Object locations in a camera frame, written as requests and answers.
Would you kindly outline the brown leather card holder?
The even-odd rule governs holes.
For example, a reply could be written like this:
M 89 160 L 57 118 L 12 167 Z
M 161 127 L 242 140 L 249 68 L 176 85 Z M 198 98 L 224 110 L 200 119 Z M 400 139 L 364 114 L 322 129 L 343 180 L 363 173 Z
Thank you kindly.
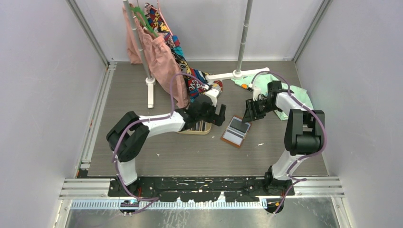
M 249 130 L 246 133 L 242 133 L 239 132 L 233 128 L 230 128 L 230 123 L 231 120 L 229 122 L 229 125 L 227 126 L 227 128 L 225 129 L 225 131 L 223 132 L 222 136 L 221 136 L 221 140 L 236 147 L 236 148 L 240 148 L 243 145 L 243 142 L 248 134 L 248 132 L 250 131 L 251 128 L 251 123 L 248 122 L 250 124 Z

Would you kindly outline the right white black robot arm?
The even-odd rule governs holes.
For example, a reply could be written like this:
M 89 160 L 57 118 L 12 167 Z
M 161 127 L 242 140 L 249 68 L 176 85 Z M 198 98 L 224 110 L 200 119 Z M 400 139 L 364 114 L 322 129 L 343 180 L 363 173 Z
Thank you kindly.
M 284 89 L 280 81 L 267 85 L 264 95 L 261 89 L 250 84 L 252 98 L 246 100 L 246 109 L 242 121 L 260 120 L 267 113 L 280 111 L 288 116 L 284 135 L 285 151 L 279 160 L 271 165 L 264 175 L 263 189 L 269 195 L 284 194 L 297 181 L 293 177 L 299 165 L 325 146 L 324 120 L 321 110 L 312 110 L 297 99 L 288 88 Z

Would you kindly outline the dark credit card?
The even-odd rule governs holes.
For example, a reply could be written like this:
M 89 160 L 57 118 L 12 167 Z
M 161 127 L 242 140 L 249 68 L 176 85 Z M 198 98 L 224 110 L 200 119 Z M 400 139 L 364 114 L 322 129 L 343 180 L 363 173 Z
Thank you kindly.
M 230 128 L 233 128 L 242 133 L 246 133 L 249 130 L 249 127 L 249 123 L 243 123 L 241 119 L 236 117 L 233 117 L 230 123 Z

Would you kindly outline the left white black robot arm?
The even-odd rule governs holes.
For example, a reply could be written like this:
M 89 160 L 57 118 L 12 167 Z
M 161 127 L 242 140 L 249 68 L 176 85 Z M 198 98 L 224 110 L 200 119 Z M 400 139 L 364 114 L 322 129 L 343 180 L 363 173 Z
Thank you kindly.
M 135 158 L 148 138 L 164 133 L 183 132 L 199 121 L 221 126 L 225 121 L 226 105 L 222 104 L 218 113 L 216 108 L 210 97 L 201 95 L 187 108 L 178 108 L 168 114 L 140 116 L 133 111 L 127 112 L 106 135 L 113 152 L 112 162 L 121 181 L 121 192 L 127 196 L 138 192 Z

